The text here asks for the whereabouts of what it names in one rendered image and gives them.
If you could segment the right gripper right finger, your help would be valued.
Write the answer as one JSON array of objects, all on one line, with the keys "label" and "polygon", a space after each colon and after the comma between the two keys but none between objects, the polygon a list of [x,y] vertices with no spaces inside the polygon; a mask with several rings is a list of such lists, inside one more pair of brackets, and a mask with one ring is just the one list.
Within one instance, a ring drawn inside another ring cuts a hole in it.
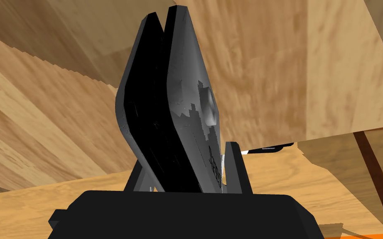
[{"label": "right gripper right finger", "polygon": [[227,193],[253,194],[240,147],[237,142],[226,142],[224,163]]}]

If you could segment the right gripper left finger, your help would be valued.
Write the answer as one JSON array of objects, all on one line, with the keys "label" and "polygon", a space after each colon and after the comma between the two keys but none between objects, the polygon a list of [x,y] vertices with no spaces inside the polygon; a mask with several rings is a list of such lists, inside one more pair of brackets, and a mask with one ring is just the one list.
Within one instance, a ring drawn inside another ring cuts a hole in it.
[{"label": "right gripper left finger", "polygon": [[137,160],[124,191],[153,192],[158,187],[158,180],[146,160]]}]

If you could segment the dark grey object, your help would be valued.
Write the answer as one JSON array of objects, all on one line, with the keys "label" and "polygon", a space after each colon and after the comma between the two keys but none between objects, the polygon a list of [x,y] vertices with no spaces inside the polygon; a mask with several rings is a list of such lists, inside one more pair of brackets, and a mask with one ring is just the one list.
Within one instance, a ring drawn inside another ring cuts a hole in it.
[{"label": "dark grey object", "polygon": [[221,193],[219,110],[187,6],[141,21],[115,98],[120,131],[159,192]]}]

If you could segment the black white-tipped utensil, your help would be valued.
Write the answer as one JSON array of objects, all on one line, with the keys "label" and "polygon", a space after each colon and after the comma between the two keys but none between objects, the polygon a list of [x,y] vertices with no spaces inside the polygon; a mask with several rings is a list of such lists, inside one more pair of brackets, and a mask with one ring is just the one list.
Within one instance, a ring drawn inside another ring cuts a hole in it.
[{"label": "black white-tipped utensil", "polygon": [[284,147],[292,146],[293,143],[288,144],[281,144],[276,146],[270,146],[270,147],[264,147],[264,148],[258,148],[258,149],[252,149],[248,151],[241,151],[242,155],[246,154],[262,154],[262,153],[275,153],[281,151]]}]

